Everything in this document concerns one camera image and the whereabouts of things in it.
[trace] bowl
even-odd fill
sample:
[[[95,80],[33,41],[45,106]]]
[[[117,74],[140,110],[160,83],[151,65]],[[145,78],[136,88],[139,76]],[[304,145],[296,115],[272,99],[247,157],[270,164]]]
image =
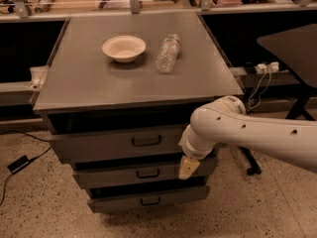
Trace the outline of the bowl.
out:
[[[118,36],[102,46],[103,53],[117,62],[132,62],[146,49],[146,43],[134,36]]]

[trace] black handle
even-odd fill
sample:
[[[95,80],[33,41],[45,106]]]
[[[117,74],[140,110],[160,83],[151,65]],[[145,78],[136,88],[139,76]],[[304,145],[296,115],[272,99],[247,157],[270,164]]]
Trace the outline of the black handle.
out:
[[[134,147],[147,147],[147,146],[154,146],[154,145],[158,145],[161,142],[161,135],[158,135],[158,138],[155,139],[154,141],[150,141],[150,140],[139,140],[139,142],[137,142],[137,140],[135,138],[131,139],[131,143]]]
[[[139,171],[137,171],[137,177],[138,179],[153,179],[153,178],[157,178],[159,176],[159,169],[157,169],[157,173],[154,175],[150,175],[150,176],[140,176]]]
[[[150,206],[150,205],[157,205],[160,203],[160,197],[158,196],[158,199],[154,202],[147,202],[147,203],[144,203],[144,200],[141,198],[140,199],[140,203],[142,206]]]

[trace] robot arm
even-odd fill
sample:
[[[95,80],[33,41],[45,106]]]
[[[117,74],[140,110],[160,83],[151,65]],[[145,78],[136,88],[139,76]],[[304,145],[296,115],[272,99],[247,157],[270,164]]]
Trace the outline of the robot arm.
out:
[[[179,145],[185,157],[180,179],[188,179],[217,143],[245,147],[317,173],[317,123],[246,116],[242,101],[226,96],[197,108]]]

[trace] floor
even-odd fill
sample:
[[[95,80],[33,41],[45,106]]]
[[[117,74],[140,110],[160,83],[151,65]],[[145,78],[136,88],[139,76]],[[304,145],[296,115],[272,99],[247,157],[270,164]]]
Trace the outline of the floor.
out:
[[[36,125],[0,129],[49,137]],[[0,136],[1,186],[10,163],[47,147],[22,134]],[[208,181],[211,191],[205,200],[93,214],[70,167],[61,165],[50,150],[9,179],[0,206],[0,237],[317,237],[315,174],[255,153],[263,173],[248,177],[248,163],[236,147],[223,148],[218,156],[219,167]]]

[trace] gray countertop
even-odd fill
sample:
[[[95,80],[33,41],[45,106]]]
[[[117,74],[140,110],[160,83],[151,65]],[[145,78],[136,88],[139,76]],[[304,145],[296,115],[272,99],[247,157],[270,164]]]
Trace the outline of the gray countertop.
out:
[[[168,34],[180,36],[173,74],[160,74],[155,59]],[[132,35],[146,51],[132,63],[107,58],[108,39]],[[179,103],[243,94],[195,12],[71,18],[53,60],[36,112],[78,111]]]

